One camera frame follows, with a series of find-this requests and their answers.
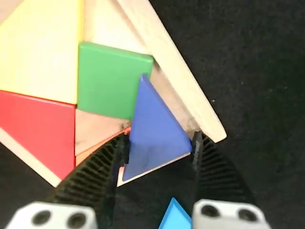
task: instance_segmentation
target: yellow tangram piece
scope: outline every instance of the yellow tangram piece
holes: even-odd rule
[[[83,0],[24,0],[0,25],[0,90],[77,103]]]

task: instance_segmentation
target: blue triangle piece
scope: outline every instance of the blue triangle piece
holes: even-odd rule
[[[191,229],[192,219],[175,198],[172,198],[159,229]]]
[[[123,181],[191,152],[191,141],[149,79],[140,78]]]

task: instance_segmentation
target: black background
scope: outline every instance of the black background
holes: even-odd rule
[[[221,119],[218,147],[275,229],[305,227],[305,2],[151,0]],[[118,188],[117,228],[158,228],[171,197],[190,213],[187,159]],[[0,145],[0,227],[52,187]]]

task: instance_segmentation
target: green square piece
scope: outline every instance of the green square piece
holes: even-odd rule
[[[80,110],[132,119],[141,74],[150,76],[153,57],[95,43],[79,46]]]

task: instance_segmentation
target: screw hole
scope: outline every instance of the screw hole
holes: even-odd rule
[[[48,210],[38,212],[32,219],[32,223],[35,226],[40,226],[49,221],[51,212]]]
[[[241,209],[238,211],[238,216],[240,219],[246,220],[246,221],[250,221],[250,222],[256,222],[257,221],[257,217],[256,215],[246,209]]]
[[[71,229],[78,229],[86,223],[86,216],[83,213],[75,213],[68,219],[68,227]]]
[[[201,208],[201,213],[203,215],[206,215],[206,216],[209,216],[209,217],[219,217],[220,216],[219,211],[211,205],[203,206]]]

